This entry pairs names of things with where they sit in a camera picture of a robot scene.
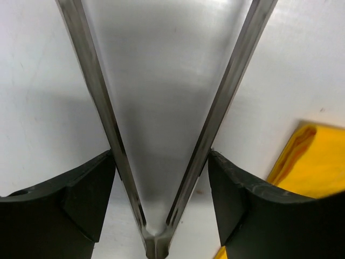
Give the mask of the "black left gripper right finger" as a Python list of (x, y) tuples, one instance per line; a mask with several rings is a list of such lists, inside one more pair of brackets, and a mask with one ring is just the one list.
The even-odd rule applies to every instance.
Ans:
[(321, 199), (276, 187), (216, 151), (208, 172), (228, 258), (344, 258), (344, 192)]

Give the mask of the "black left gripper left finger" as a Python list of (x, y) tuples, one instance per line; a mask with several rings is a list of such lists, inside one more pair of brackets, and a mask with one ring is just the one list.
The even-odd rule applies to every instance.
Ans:
[(115, 177), (105, 151), (1, 198), (1, 258), (91, 258)]

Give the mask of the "metal serving tongs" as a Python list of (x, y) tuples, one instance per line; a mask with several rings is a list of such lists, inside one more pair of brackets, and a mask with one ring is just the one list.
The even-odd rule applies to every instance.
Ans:
[(257, 47), (276, 1), (252, 1), (230, 60), (176, 193), (163, 232), (152, 235), (132, 175), (81, 1), (57, 1), (88, 91), (96, 106), (138, 226), (147, 258), (166, 258), (174, 233), (204, 168), (210, 148)]

